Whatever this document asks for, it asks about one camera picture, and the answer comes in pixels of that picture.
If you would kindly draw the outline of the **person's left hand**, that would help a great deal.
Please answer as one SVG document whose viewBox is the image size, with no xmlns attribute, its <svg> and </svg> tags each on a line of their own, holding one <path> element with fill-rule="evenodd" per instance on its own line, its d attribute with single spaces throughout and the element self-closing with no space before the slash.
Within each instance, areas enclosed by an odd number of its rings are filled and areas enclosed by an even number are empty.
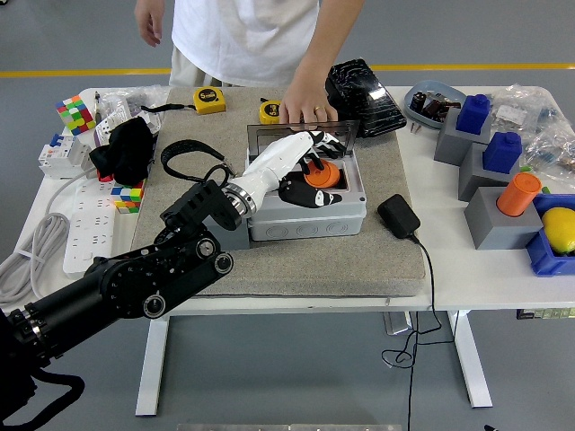
<svg viewBox="0 0 575 431">
<path fill-rule="evenodd" d="M 279 105 L 280 124 L 337 121 L 339 114 L 327 99 L 325 81 L 294 78 Z"/>
</svg>

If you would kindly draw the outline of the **person's right hand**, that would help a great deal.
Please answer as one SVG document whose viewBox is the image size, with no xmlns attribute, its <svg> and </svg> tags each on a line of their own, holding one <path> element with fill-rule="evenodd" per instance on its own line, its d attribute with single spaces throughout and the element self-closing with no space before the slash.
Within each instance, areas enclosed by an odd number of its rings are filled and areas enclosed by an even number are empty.
<svg viewBox="0 0 575 431">
<path fill-rule="evenodd" d="M 137 1 L 134 15 L 142 40 L 150 47 L 158 46 L 163 33 L 164 2 Z"/>
</svg>

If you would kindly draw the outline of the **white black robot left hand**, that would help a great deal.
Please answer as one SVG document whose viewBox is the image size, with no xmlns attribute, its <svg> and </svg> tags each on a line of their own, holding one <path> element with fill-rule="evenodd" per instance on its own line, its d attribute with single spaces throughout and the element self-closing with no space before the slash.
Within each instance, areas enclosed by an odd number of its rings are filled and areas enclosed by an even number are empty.
<svg viewBox="0 0 575 431">
<path fill-rule="evenodd" d="M 320 208 L 342 201 L 340 194 L 322 191 L 303 180 L 288 180 L 286 175 L 305 157 L 315 158 L 318 149 L 332 159 L 342 157 L 346 147 L 324 131 L 302 131 L 282 137 L 246 168 L 243 175 L 231 179 L 224 191 L 242 216 L 250 217 L 262 208 L 266 193 L 276 190 L 290 204 Z"/>
</svg>

